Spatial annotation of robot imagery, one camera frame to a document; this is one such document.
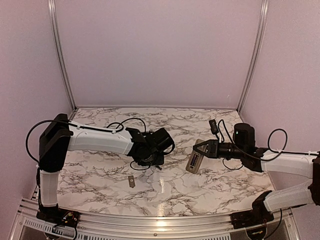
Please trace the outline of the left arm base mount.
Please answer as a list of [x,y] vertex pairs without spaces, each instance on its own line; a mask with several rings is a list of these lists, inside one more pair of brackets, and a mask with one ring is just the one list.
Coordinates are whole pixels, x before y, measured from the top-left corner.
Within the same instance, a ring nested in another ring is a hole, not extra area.
[[42,209],[36,214],[40,220],[53,223],[56,226],[67,226],[76,228],[78,225],[80,213],[78,211],[67,209]]

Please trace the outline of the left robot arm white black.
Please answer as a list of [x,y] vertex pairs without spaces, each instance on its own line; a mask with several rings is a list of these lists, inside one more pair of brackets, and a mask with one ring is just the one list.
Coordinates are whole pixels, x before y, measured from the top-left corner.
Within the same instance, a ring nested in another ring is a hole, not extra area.
[[67,152],[110,152],[131,157],[139,166],[149,167],[163,165],[165,156],[175,149],[174,140],[164,128],[141,132],[132,127],[95,127],[71,121],[64,113],[48,124],[39,138],[37,184],[39,210],[53,223],[60,222],[64,216],[57,191]]

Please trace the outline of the white remote control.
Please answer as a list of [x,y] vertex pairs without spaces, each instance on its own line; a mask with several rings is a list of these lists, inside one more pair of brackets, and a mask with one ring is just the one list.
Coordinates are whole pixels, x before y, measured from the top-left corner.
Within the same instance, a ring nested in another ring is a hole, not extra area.
[[[204,140],[197,139],[195,141],[195,145],[203,143],[203,142],[204,142]],[[205,152],[207,147],[206,147],[206,145],[202,145],[202,146],[199,146],[198,149],[201,150],[202,152]],[[185,167],[185,170],[192,173],[192,174],[197,174],[198,170],[202,164],[203,158],[204,158],[203,154],[200,154],[200,153],[192,150],[191,155],[188,159],[187,165]]]

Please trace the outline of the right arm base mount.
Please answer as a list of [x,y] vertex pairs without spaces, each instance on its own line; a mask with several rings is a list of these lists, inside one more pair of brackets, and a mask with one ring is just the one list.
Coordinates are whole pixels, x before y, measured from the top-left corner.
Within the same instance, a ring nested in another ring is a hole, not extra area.
[[231,224],[234,229],[247,228],[257,225],[263,225],[273,221],[274,215],[268,211],[251,209],[241,212],[235,212],[230,215]]

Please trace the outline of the grey battery cover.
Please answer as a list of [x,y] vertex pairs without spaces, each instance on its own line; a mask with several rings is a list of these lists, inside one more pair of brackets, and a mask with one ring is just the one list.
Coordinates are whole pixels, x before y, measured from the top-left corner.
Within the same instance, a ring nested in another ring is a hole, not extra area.
[[133,175],[128,176],[128,184],[130,188],[134,188],[136,186],[135,184],[135,178]]

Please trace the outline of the black battery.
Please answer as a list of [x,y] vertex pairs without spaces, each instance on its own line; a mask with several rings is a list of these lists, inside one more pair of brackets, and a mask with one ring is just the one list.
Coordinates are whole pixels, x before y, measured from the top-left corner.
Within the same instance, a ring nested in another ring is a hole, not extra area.
[[161,166],[159,165],[154,165],[155,168],[159,169],[160,171],[163,169]]
[[200,158],[200,156],[198,154],[196,154],[196,153],[192,155],[192,158],[191,158],[191,161],[190,161],[190,164],[189,164],[190,168],[194,168],[196,166],[197,161],[199,160],[199,158]]

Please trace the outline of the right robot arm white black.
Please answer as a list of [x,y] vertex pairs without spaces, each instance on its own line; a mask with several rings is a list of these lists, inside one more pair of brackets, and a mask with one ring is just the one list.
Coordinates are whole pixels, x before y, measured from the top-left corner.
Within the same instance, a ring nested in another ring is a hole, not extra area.
[[193,150],[209,159],[237,159],[258,173],[279,172],[306,177],[308,180],[282,190],[262,193],[252,203],[247,219],[258,224],[267,213],[290,207],[320,204],[320,153],[272,150],[269,146],[257,147],[255,129],[247,123],[234,125],[229,142],[210,139],[193,146]]

